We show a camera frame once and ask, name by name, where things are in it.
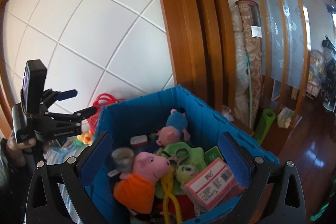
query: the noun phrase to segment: orange shirt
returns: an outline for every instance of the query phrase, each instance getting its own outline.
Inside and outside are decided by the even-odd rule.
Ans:
[[[131,177],[115,184],[113,196],[127,208],[141,214],[149,214],[153,207],[155,184],[131,173]]]

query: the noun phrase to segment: pink pig plush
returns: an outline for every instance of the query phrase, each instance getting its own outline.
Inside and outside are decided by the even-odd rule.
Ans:
[[[139,153],[130,174],[121,174],[113,189],[114,198],[140,214],[152,211],[155,184],[170,171],[169,160],[148,152]]]
[[[156,143],[159,146],[167,146],[171,143],[181,141],[181,134],[184,135],[184,141],[190,139],[190,134],[187,131],[188,120],[185,113],[180,113],[176,109],[170,111],[166,126],[157,133],[158,139]]]

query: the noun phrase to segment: white tiled wall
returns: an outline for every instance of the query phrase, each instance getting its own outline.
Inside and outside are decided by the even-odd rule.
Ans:
[[[31,59],[48,67],[45,88],[78,90],[54,112],[101,93],[128,99],[174,86],[160,0],[9,0],[4,62],[15,102]]]

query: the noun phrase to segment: blue storage bin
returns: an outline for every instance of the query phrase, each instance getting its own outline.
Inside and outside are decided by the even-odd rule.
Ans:
[[[232,125],[220,113],[214,111],[205,102],[194,96],[181,85],[157,93],[123,101],[103,108],[95,134],[107,131],[112,135],[112,150],[129,146],[133,136],[144,135],[165,126],[172,108],[183,107],[189,122],[188,131],[192,143],[204,151],[218,144],[218,137],[229,132],[239,145],[248,149],[252,156],[260,156],[267,162],[279,163],[277,157],[262,149],[256,140]],[[128,210],[116,202],[110,189],[107,173],[114,169],[111,157],[107,157],[104,166],[98,172],[88,195],[109,223],[129,223]],[[211,223],[224,217],[237,204],[240,197],[234,197],[213,210],[197,217],[196,223]],[[195,223],[195,219],[185,223]]]

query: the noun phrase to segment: green plush toy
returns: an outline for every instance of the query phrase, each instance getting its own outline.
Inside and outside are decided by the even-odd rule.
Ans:
[[[183,165],[193,165],[199,172],[202,172],[208,166],[204,160],[204,150],[201,147],[191,148],[185,142],[178,142],[167,145],[163,150],[165,153],[162,153],[161,156],[168,158],[169,156],[167,154],[174,155],[174,153],[180,148],[186,148],[189,154],[188,158],[183,162]],[[185,195],[185,193],[181,190],[181,183],[178,182],[176,178],[174,178],[173,194]],[[162,189],[160,180],[156,183],[155,196],[161,199],[164,196],[164,191]]]
[[[185,142],[171,143],[164,148],[164,152],[161,156],[168,158],[167,154],[174,155],[174,153],[180,149],[185,148],[188,151],[188,158],[183,162],[183,165],[193,165],[198,171],[202,172],[208,165],[204,160],[204,151],[201,147],[191,148]]]
[[[197,168],[193,165],[181,165],[176,170],[176,180],[183,186],[199,174]]]

